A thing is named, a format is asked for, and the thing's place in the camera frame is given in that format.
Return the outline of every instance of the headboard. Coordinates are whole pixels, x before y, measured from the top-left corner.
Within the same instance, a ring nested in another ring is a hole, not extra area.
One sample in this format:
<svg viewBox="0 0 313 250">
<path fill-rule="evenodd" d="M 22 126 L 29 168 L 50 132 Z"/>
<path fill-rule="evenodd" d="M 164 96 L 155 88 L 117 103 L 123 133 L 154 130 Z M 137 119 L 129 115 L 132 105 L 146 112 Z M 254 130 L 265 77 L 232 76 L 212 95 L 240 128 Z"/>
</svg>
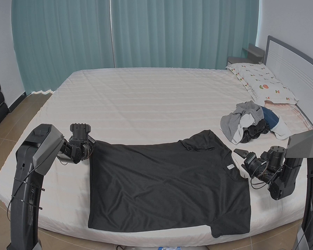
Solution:
<svg viewBox="0 0 313 250">
<path fill-rule="evenodd" d="M 298 108 L 313 125 L 313 59 L 268 36 L 263 63 L 299 99 Z"/>
</svg>

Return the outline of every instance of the floor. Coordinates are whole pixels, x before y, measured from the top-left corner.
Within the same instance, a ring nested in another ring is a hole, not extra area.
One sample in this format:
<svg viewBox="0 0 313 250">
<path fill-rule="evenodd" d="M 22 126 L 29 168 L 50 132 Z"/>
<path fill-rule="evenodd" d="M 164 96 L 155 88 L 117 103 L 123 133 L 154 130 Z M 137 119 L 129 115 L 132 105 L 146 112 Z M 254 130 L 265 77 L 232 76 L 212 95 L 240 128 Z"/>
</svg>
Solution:
<svg viewBox="0 0 313 250">
<path fill-rule="evenodd" d="M 50 96 L 51 94 L 32 94 L 28 96 L 0 124 L 0 169 L 28 123 Z M 300 223 L 301 220 L 295 221 L 246 239 L 208 247 L 210 250 L 292 249 Z M 114 250 L 113 244 L 83 240 L 41 228 L 39 228 L 38 236 L 41 239 L 43 250 Z M 9 242 L 10 223 L 6 217 L 6 207 L 0 201 L 0 250 L 6 249 Z"/>
</svg>

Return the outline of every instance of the white patterned pillow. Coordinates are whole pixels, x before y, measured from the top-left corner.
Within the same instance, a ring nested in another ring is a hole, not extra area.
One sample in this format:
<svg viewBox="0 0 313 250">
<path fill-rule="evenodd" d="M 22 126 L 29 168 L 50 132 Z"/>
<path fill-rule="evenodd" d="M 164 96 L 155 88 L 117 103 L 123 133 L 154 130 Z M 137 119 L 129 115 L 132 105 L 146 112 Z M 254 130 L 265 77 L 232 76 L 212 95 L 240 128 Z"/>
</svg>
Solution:
<svg viewBox="0 0 313 250">
<path fill-rule="evenodd" d="M 256 104 L 264 106 L 264 101 L 275 104 L 295 105 L 298 99 L 284 86 L 264 64 L 234 63 L 230 69 L 246 87 Z"/>
</svg>

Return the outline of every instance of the light under curtain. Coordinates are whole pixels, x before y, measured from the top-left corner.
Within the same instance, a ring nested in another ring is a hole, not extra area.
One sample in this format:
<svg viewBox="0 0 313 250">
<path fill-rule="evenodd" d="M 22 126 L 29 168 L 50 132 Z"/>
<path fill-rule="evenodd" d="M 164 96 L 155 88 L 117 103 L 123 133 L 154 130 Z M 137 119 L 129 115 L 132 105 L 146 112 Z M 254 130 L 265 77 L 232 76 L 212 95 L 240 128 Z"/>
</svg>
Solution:
<svg viewBox="0 0 313 250">
<path fill-rule="evenodd" d="M 225 69 L 255 44 L 258 11 L 259 0 L 12 0 L 12 31 L 28 94 L 82 69 Z"/>
<path fill-rule="evenodd" d="M 14 49 L 27 94 L 71 73 L 113 68 L 109 0 L 12 0 Z"/>
<path fill-rule="evenodd" d="M 111 0 L 117 67 L 225 69 L 255 44 L 259 0 Z"/>
</svg>

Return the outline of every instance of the mattress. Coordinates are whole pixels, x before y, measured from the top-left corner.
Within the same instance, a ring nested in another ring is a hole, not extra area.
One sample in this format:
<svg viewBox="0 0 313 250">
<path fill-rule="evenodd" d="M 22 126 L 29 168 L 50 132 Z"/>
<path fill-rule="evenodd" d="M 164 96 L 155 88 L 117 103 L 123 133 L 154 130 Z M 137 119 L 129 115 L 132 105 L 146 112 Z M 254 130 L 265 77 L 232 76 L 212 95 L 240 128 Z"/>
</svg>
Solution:
<svg viewBox="0 0 313 250">
<path fill-rule="evenodd" d="M 39 124 L 51 123 L 68 139 L 71 123 L 88 123 L 90 135 L 113 144 L 158 144 L 212 130 L 230 149 L 260 155 L 272 145 L 287 146 L 272 133 L 247 144 L 230 143 L 220 118 L 237 103 L 251 100 L 242 83 L 227 70 L 117 68 L 73 73 L 35 115 L 0 171 L 0 199 L 8 205 L 16 169 L 15 152 Z M 280 115 L 292 133 L 311 129 L 296 106 L 266 106 Z M 237 165 L 243 160 L 233 153 Z M 248 174 L 238 166 L 241 175 Z M 249 237 L 300 219 L 306 196 L 306 160 L 292 195 L 271 199 L 267 188 L 250 188 L 251 229 L 243 235 L 213 238 L 209 226 L 117 233 L 88 229 L 89 162 L 63 166 L 57 159 L 44 177 L 39 227 L 84 239 L 127 246 L 198 246 Z"/>
</svg>

